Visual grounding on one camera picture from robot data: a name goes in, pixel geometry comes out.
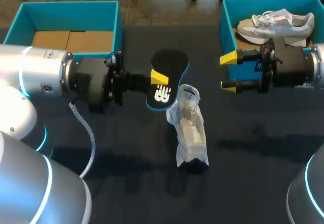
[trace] insole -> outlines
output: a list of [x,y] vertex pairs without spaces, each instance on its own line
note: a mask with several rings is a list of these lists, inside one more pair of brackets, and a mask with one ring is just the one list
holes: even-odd
[[175,49],[159,50],[153,55],[151,66],[156,72],[167,77],[168,83],[151,85],[146,104],[154,111],[167,110],[177,98],[179,84],[189,67],[188,57],[182,51]]

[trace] coiled cable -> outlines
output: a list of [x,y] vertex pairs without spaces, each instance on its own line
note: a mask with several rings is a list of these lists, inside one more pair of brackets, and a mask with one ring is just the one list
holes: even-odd
[[88,161],[88,164],[86,166],[86,168],[84,169],[84,171],[81,173],[80,178],[84,178],[84,176],[88,173],[88,171],[90,170],[93,160],[95,158],[95,154],[96,154],[96,141],[95,141],[95,136],[90,128],[90,126],[88,125],[88,123],[83,119],[83,117],[79,114],[79,112],[76,109],[75,106],[75,100],[73,100],[72,102],[69,103],[69,107],[71,108],[74,116],[80,121],[80,123],[85,127],[85,129],[87,130],[89,136],[90,136],[90,140],[91,140],[91,155],[90,155],[90,159]]

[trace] white sneaker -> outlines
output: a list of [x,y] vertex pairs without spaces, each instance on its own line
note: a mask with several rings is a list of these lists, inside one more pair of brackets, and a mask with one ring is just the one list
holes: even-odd
[[293,15],[286,9],[267,11],[241,21],[237,32],[253,44],[264,44],[269,38],[283,37],[290,46],[306,47],[306,39],[314,30],[314,15]]
[[177,100],[167,110],[167,120],[178,133],[177,166],[199,159],[209,165],[204,120],[198,106],[200,97],[196,88],[181,85]]

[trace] teal box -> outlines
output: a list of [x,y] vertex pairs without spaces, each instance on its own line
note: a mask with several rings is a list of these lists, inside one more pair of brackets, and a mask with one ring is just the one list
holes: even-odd
[[106,57],[122,47],[123,27],[118,2],[22,3],[4,44],[30,46],[36,31],[113,31],[112,51],[75,53]]
[[[315,28],[311,35],[313,44],[324,43],[324,7],[320,0],[224,0],[222,5],[219,34],[223,54],[238,49],[233,28],[252,15],[262,15],[265,11],[286,9],[294,15],[315,16]],[[230,80],[258,80],[261,72],[254,72],[256,62],[245,62],[240,65],[228,65]]]

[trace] black table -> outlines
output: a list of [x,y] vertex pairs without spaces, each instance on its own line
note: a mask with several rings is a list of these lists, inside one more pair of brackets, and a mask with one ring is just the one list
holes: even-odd
[[[177,168],[175,129],[165,112],[146,107],[143,94],[127,92],[124,106],[111,105],[105,115],[89,114],[80,102],[98,147],[86,177],[91,223],[288,223],[289,184],[324,139],[323,93],[222,91],[218,26],[126,27],[126,70],[149,69],[154,52],[166,47],[189,56],[183,83],[200,92],[210,166],[202,173]],[[33,103],[55,146],[54,160],[80,174],[90,140],[68,100]]]

